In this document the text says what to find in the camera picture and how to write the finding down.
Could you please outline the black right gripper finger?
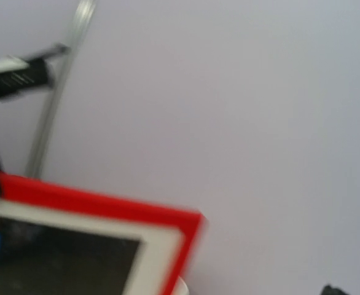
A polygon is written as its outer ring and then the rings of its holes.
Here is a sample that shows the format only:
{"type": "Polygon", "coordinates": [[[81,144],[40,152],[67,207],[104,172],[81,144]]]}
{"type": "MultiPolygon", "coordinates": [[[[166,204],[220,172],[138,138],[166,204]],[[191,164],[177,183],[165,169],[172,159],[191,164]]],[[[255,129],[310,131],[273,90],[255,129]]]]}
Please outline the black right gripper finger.
{"type": "Polygon", "coordinates": [[[350,294],[338,287],[326,285],[323,287],[321,291],[321,295],[350,295],[350,294]]]}

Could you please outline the white mat board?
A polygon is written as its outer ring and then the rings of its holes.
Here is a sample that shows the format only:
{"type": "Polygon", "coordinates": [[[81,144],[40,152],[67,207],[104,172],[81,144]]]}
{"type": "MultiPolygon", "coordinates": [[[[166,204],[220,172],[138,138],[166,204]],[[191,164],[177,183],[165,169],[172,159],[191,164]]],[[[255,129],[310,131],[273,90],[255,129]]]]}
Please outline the white mat board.
{"type": "Polygon", "coordinates": [[[162,294],[170,272],[174,270],[175,254],[184,241],[184,235],[173,227],[143,225],[136,221],[120,221],[3,200],[0,200],[0,217],[141,240],[142,249],[136,255],[124,294],[162,294]]]}

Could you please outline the red wooden picture frame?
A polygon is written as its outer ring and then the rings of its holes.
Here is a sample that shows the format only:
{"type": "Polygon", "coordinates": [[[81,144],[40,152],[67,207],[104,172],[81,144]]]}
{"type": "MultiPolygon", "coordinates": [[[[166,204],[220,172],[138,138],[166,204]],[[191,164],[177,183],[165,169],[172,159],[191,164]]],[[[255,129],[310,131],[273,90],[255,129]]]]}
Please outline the red wooden picture frame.
{"type": "Polygon", "coordinates": [[[198,210],[107,196],[3,173],[0,173],[0,183],[3,201],[179,230],[184,241],[175,254],[174,270],[165,283],[163,295],[171,294],[178,277],[182,277],[205,223],[205,217],[198,210]]]}

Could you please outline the cat photo print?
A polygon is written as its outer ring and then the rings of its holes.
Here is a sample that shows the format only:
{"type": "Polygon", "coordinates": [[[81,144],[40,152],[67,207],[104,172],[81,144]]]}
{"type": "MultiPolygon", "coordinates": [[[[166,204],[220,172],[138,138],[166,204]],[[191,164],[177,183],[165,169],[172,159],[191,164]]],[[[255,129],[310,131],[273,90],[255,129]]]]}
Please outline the cat photo print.
{"type": "Polygon", "coordinates": [[[123,294],[142,245],[0,218],[0,294],[123,294]]]}

